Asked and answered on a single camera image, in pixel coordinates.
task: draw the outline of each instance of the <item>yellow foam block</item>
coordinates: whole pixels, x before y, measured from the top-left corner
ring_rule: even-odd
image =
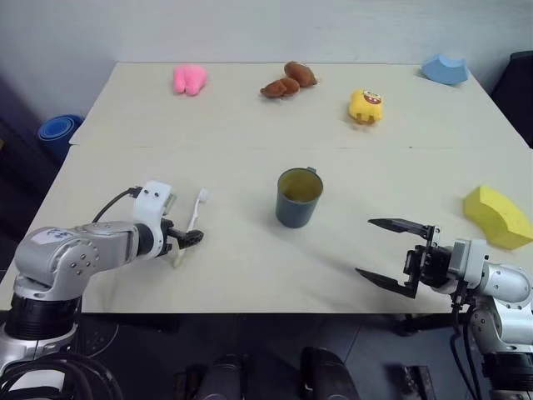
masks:
[[[463,210],[483,229],[490,243],[512,250],[533,242],[533,227],[527,216],[490,186],[479,186],[466,196]]]

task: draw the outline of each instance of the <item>brown plush toy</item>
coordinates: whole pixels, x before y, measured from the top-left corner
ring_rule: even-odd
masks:
[[[316,85],[315,75],[307,66],[296,61],[285,64],[285,73],[289,78],[296,80],[302,88]]]
[[[284,96],[292,96],[298,93],[300,85],[298,82],[290,77],[278,79],[261,89],[263,96],[267,98],[281,98]]]

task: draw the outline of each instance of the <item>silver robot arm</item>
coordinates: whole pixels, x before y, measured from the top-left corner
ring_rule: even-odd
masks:
[[[138,250],[139,228],[129,222],[38,229],[15,252],[14,292],[51,302],[79,298],[92,275],[130,263]]]
[[[485,240],[457,240],[439,246],[438,226],[403,219],[373,219],[380,228],[414,233],[426,240],[407,253],[404,285],[382,275],[357,270],[386,290],[415,298],[419,283],[451,296],[456,315],[466,316],[484,357],[483,373],[491,380],[494,400],[533,399],[533,280],[522,267],[489,262]]]
[[[150,181],[136,188],[131,222],[95,222],[74,228],[45,227],[19,244],[14,262],[12,309],[0,327],[0,374],[11,363],[32,361],[65,348],[77,330],[80,300],[91,276],[135,259],[199,243],[200,231],[180,232],[163,218],[172,188]]]
[[[452,294],[459,281],[466,283],[476,305],[472,333],[483,354],[533,353],[531,276],[522,267],[488,259],[485,240],[457,240],[448,267],[450,281],[433,289]]]

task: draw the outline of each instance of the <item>foam block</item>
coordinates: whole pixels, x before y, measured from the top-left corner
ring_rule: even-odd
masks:
[[[424,62],[422,72],[432,81],[455,85],[468,79],[465,59],[453,60],[444,54],[437,54]]]
[[[465,197],[463,211],[483,229],[490,243],[512,250],[533,242],[533,227],[527,216],[492,187],[474,189]]]

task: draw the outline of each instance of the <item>table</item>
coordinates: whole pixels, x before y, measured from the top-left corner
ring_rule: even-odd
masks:
[[[438,223],[443,244],[482,238],[461,211],[482,183],[533,218],[533,155],[474,79],[447,87],[415,66],[319,64],[319,86],[267,101],[258,90],[282,65],[209,64],[209,85],[189,98],[172,94],[172,67],[117,65],[30,229],[87,223],[116,193],[155,178],[175,188],[168,217],[181,228],[200,188],[209,189],[197,222],[206,236],[177,269],[172,253],[94,277],[84,312],[446,313],[448,298],[428,287],[412,300],[354,271],[402,280],[406,251],[422,242],[366,220]],[[358,127],[347,102],[367,85],[384,95],[385,117]],[[325,191],[309,225],[288,229],[273,213],[276,180],[307,166]],[[123,199],[106,219],[131,210]],[[533,273],[532,246],[492,248],[491,259]],[[12,265],[1,308],[15,275]]]
[[[205,149],[72,147],[32,228],[71,227],[91,221],[109,198],[157,178],[176,190],[169,218],[184,228],[200,187],[197,227],[204,241],[178,269],[171,257],[135,262],[96,276],[84,297],[85,312],[105,313],[437,313],[446,296],[421,287],[416,300],[383,291],[360,277],[365,268],[402,279],[406,251],[422,240],[366,223],[402,217],[439,223],[442,242],[482,237],[461,211],[461,199],[480,183],[513,198],[531,218],[532,182],[510,179],[529,168],[529,152],[472,149]],[[276,179],[294,166],[317,168],[325,191],[309,225],[288,229],[273,210]],[[123,199],[106,219],[128,218]],[[533,247],[491,249],[491,259],[533,273]],[[0,285],[7,308],[15,276]]]

